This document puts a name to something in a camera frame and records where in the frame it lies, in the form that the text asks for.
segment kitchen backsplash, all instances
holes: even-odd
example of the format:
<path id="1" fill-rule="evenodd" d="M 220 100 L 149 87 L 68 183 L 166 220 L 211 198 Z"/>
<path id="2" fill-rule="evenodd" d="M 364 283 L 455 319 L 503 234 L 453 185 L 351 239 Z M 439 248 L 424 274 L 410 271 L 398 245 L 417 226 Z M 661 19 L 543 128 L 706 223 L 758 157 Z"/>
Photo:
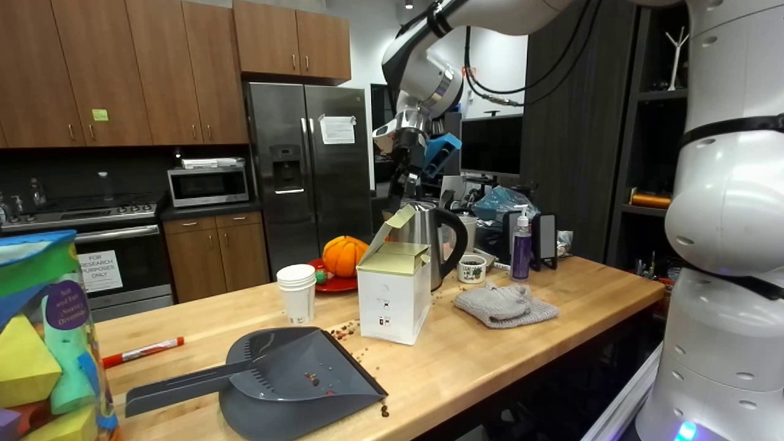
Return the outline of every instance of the kitchen backsplash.
<path id="1" fill-rule="evenodd" d="M 97 172 L 107 172 L 116 194 L 159 201 L 166 194 L 166 170 L 182 157 L 247 157 L 244 146 L 68 146 L 0 150 L 0 192 L 31 204 L 30 179 L 39 179 L 50 198 L 101 194 Z"/>

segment wooden countertop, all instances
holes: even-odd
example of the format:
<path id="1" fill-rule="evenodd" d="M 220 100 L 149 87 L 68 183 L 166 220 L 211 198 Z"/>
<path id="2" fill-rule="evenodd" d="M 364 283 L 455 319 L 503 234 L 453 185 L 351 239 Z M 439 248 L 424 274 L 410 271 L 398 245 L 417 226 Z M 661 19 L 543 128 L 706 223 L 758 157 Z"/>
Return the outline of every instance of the wooden countertop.
<path id="1" fill-rule="evenodd" d="M 489 280 L 508 281 L 499 270 L 492 270 Z M 558 319 L 489 330 L 453 307 L 465 283 L 449 274 L 433 293 L 417 346 L 372 340 L 358 330 L 340 339 L 389 392 L 389 416 L 382 416 L 379 406 L 368 406 L 311 439 L 413 439 L 663 296 L 663 283 L 581 258 L 567 258 L 558 270 L 532 271 L 529 286 L 534 298 L 558 307 Z M 338 330 L 356 323 L 356 293 L 319 296 L 317 326 Z M 172 336 L 187 339 L 183 347 L 107 369 L 117 413 L 124 413 L 128 389 L 224 366 L 240 336 L 277 326 L 286 326 L 286 319 L 274 283 L 97 323 L 101 353 L 143 347 Z M 122 418 L 119 427 L 124 441 L 240 439 L 224 422 L 219 394 Z"/>

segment monitor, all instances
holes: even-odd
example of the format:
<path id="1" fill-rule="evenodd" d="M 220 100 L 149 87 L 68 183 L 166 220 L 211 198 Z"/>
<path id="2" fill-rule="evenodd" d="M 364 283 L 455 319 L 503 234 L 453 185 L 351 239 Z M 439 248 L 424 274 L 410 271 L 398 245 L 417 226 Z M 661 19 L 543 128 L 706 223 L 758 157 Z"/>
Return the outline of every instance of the monitor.
<path id="1" fill-rule="evenodd" d="M 519 174 L 521 116 L 464 121 L 464 172 Z"/>

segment microwave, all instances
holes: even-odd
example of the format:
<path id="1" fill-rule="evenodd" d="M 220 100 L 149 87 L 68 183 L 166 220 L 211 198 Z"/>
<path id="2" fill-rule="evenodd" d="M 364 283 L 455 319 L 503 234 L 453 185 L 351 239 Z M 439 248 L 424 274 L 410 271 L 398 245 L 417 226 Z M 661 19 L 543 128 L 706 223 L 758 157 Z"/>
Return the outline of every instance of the microwave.
<path id="1" fill-rule="evenodd" d="M 166 172 L 175 208 L 249 201 L 244 161 L 177 166 Z"/>

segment refrigerator door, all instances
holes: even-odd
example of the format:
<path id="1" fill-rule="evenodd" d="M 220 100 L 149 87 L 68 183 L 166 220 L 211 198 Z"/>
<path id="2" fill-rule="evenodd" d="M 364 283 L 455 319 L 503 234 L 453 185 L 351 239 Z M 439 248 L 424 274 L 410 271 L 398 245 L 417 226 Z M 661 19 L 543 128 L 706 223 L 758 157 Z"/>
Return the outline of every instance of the refrigerator door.
<path id="1" fill-rule="evenodd" d="M 247 84 L 255 132 L 255 166 L 265 204 L 269 268 L 308 261 L 317 242 L 304 87 Z"/>
<path id="2" fill-rule="evenodd" d="M 319 245 L 335 234 L 372 239 L 364 90 L 307 86 Z"/>

